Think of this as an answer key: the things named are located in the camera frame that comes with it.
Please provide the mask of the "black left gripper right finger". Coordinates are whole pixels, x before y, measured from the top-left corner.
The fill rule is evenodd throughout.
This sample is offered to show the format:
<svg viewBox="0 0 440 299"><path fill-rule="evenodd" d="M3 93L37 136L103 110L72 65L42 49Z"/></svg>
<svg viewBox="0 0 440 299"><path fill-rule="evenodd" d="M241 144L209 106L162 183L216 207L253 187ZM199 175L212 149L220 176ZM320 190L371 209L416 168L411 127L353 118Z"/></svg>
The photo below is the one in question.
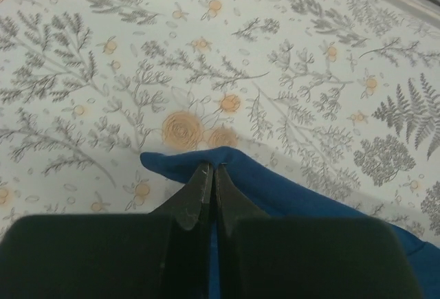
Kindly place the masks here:
<svg viewBox="0 0 440 299"><path fill-rule="evenodd" d="M218 167L214 175L221 297L240 298L243 286L233 231L243 220L268 218L269 215L234 185L226 167Z"/></svg>

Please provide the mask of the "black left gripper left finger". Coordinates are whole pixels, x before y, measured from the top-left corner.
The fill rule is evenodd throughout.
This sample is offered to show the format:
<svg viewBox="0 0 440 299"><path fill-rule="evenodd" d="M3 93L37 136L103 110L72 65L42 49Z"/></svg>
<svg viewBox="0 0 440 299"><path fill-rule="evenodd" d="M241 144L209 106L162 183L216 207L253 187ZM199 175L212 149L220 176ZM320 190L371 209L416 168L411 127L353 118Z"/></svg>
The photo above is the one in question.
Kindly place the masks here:
<svg viewBox="0 0 440 299"><path fill-rule="evenodd" d="M148 215L149 298L207 298L213 168L202 163L188 182Z"/></svg>

